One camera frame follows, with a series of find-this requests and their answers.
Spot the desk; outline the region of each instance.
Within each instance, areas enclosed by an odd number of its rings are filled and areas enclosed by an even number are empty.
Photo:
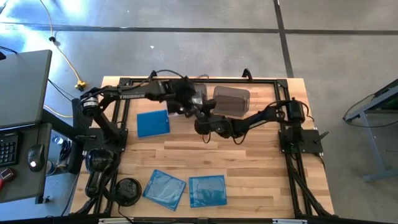
[[[49,156],[51,124],[38,124],[36,126],[18,128],[9,132],[18,131],[18,164],[8,166],[16,176],[5,183],[0,191],[0,203],[40,196],[44,192],[45,168]],[[39,172],[29,169],[27,154],[30,147],[35,144],[44,145],[45,165]]]
[[[120,77],[104,77],[102,85],[117,85],[119,79]],[[290,97],[296,97],[308,104],[304,80],[290,78],[287,82]],[[273,86],[250,83],[208,83],[206,84],[208,98],[212,98],[213,89],[217,85],[244,88],[251,92],[250,109],[245,116],[257,113],[275,101]],[[113,107],[110,105],[104,112],[109,118],[112,117]],[[170,117],[170,134],[138,139],[136,114],[164,108],[162,103],[145,99],[131,101],[127,121],[129,137],[126,151],[122,154],[118,180],[132,177],[145,188],[154,169],[162,170],[187,183],[189,177],[221,174],[225,176],[228,204],[220,207],[190,208],[187,186],[175,212],[141,197],[135,205],[121,208],[124,215],[209,218],[294,217],[285,156],[279,147],[277,134],[279,124],[267,123],[250,130],[245,142],[239,146],[235,145],[232,139],[223,139],[217,134],[212,134],[211,141],[205,144],[194,130],[194,118],[174,116]],[[313,122],[306,119],[303,128],[313,128]],[[322,163],[319,158],[311,154],[303,154],[302,157],[309,189],[324,208],[333,213]],[[82,165],[71,212],[80,209],[87,201],[85,186],[88,176],[86,167]],[[300,208],[304,211],[300,190],[298,195]],[[113,206],[112,217],[119,216],[117,208],[117,205]]]

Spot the gray desk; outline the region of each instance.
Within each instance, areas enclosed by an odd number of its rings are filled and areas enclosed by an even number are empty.
[[[45,183],[45,167],[39,172],[32,172],[28,167],[27,153],[34,144],[44,145],[44,158],[47,164],[51,135],[51,124],[39,124],[16,129],[18,139],[18,164],[9,166],[16,176],[6,182],[0,191],[0,203],[36,197],[43,194]]]
[[[69,160],[72,166],[68,166],[68,170],[73,173],[80,170],[83,144],[76,136],[84,134],[84,129],[74,128],[43,110],[51,56],[51,50],[40,50],[8,55],[7,59],[0,61],[0,105],[7,105],[0,109],[0,131],[17,128],[21,132],[18,139],[19,163],[10,166],[17,176],[12,182],[5,183],[0,191],[0,203],[35,196],[38,196],[36,203],[42,203],[45,169],[32,172],[27,164],[27,153],[32,145],[37,144],[38,130],[39,144],[45,146],[46,162],[50,134],[54,129],[73,141]],[[79,122],[81,116],[77,109],[80,101],[74,99],[73,102],[73,124],[78,126],[82,123]]]

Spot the black teleoperation arm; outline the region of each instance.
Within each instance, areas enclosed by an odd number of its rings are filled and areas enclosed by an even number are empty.
[[[195,114],[197,116],[195,131],[198,134],[210,134],[214,131],[223,138],[240,138],[250,129],[267,122],[278,122],[291,126],[294,130],[297,130],[294,136],[300,138],[301,124],[305,121],[303,103],[295,100],[295,98],[273,102],[266,106],[264,110],[258,111],[258,113],[245,119],[227,118],[222,115],[209,114],[209,116],[203,113]]]
[[[266,122],[284,123],[287,126],[296,127],[295,129],[299,132],[301,124],[305,121],[303,103],[294,98],[273,102],[264,110],[245,119],[235,119],[211,113],[216,106],[215,100],[208,100],[202,105],[194,104],[192,97],[195,93],[193,82],[188,77],[184,77],[178,80],[154,80],[145,85],[140,83],[137,86],[93,88],[80,98],[83,114],[94,118],[102,116],[106,107],[116,100],[147,98],[152,101],[168,101],[177,105],[176,111],[172,112],[183,111],[186,117],[196,116],[195,131],[198,134],[216,132],[223,138],[239,138],[250,129]],[[99,94],[103,96],[100,102],[98,101]]]
[[[146,98],[152,101],[171,101],[182,108],[191,107],[191,98],[195,94],[195,88],[188,77],[178,80],[160,81],[153,80],[145,85],[136,86],[105,86],[92,88],[80,97],[83,106],[83,114],[86,116],[98,116],[110,103],[117,100],[135,100]]]

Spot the wooden table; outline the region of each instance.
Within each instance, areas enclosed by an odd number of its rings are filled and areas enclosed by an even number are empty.
[[[102,85],[117,85],[120,77],[104,77]],[[308,104],[304,80],[288,78],[290,97]],[[250,109],[245,116],[263,110],[275,101],[270,84],[208,83],[208,98],[212,98],[217,85],[245,88],[251,92]],[[111,104],[105,115],[112,117]],[[151,138],[137,138],[136,114],[165,109],[165,105],[146,99],[132,100],[127,127],[129,136],[122,154],[118,180],[137,179],[144,189],[154,169],[162,170],[188,183],[188,178],[202,175],[224,175],[228,204],[219,207],[190,208],[188,184],[175,212],[146,198],[131,207],[121,207],[129,217],[209,217],[209,218],[272,218],[294,217],[285,156],[280,152],[278,123],[267,123],[250,130],[242,145],[232,139],[212,134],[205,144],[193,127],[194,118],[170,117],[171,133]],[[304,129],[312,129],[313,122],[306,119]],[[333,213],[325,171],[319,158],[303,154],[307,184],[324,208]],[[73,198],[71,212],[87,201],[85,186],[89,174],[83,163]],[[301,190],[298,190],[300,208],[304,210]],[[118,217],[118,206],[113,205],[112,216]]]

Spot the blue case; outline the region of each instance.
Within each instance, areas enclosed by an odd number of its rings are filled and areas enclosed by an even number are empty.
[[[154,170],[142,196],[175,211],[186,185],[180,179]]]
[[[137,114],[137,135],[139,138],[170,133],[167,110]]]
[[[224,175],[189,178],[191,208],[226,205]]]

